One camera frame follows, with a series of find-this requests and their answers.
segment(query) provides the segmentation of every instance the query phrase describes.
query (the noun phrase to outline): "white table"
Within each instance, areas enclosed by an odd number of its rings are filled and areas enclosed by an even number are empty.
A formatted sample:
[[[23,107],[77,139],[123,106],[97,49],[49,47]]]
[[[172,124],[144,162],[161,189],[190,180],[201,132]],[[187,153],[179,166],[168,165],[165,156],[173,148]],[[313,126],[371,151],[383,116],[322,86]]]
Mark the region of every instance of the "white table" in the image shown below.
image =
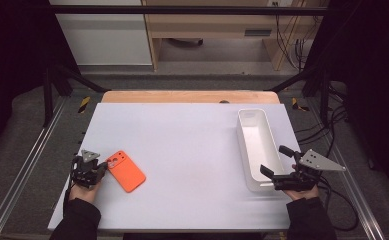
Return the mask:
[[[277,231],[287,229],[281,191],[251,192],[238,146],[238,110],[266,111],[275,144],[299,150],[282,104],[100,103],[81,149],[103,161],[124,150],[147,180],[126,193],[110,173],[95,205],[99,229],[117,232]],[[290,159],[280,154],[287,173]],[[48,229],[62,219],[64,191]]]

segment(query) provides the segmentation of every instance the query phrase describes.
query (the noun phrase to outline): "white plastic container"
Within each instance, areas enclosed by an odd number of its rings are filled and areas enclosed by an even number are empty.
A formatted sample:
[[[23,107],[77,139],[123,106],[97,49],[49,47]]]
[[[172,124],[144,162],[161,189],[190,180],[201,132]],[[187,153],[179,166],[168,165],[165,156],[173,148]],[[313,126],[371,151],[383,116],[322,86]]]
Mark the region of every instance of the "white plastic container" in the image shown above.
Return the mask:
[[[272,180],[260,172],[260,165],[263,164],[276,175],[284,174],[284,169],[265,111],[239,110],[237,135],[247,187],[255,192],[273,190]]]

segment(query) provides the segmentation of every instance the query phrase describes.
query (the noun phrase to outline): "robotic arm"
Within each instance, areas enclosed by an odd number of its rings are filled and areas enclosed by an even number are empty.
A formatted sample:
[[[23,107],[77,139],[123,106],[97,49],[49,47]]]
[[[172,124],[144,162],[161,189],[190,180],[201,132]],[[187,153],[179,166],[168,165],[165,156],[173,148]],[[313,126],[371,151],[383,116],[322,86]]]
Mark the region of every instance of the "robotic arm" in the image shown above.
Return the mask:
[[[70,191],[73,186],[72,182],[90,190],[101,181],[108,168],[107,162],[98,165],[97,158],[100,154],[87,150],[81,150],[81,152],[82,156],[76,156],[72,160],[69,185],[63,201],[63,214],[69,201]]]
[[[294,157],[295,171],[288,175],[274,175],[274,172],[264,165],[260,172],[272,180],[275,190],[310,190],[319,182],[322,171],[346,171],[346,168],[316,153],[312,149],[299,153],[281,145],[279,152]]]

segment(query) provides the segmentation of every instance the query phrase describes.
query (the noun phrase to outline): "white cabinet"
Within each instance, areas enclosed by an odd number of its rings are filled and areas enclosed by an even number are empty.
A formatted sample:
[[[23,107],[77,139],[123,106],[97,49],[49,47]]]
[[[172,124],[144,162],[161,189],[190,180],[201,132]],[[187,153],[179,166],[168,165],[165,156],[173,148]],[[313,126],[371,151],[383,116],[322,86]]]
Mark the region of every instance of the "white cabinet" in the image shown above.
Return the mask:
[[[141,5],[139,0],[50,0],[52,5]],[[144,16],[57,14],[78,65],[152,65]]]

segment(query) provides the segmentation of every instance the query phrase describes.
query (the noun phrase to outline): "phone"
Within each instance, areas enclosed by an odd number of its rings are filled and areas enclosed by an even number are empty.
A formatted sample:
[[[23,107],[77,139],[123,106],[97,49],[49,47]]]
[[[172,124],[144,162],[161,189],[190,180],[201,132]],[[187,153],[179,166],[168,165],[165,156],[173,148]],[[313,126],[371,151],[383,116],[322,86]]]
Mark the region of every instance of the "phone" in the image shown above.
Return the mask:
[[[146,177],[132,159],[122,150],[107,158],[108,169],[126,192],[132,192]]]

